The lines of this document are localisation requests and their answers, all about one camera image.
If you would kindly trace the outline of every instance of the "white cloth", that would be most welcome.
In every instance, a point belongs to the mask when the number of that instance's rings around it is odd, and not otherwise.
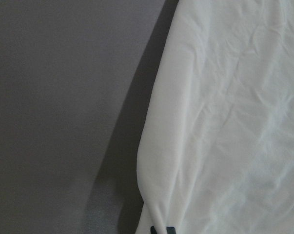
[[[137,153],[136,234],[294,234],[294,0],[180,0]]]

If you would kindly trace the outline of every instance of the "white sheet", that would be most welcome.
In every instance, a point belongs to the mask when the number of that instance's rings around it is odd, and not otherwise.
[[[137,154],[136,234],[294,234],[294,0],[180,0]]]

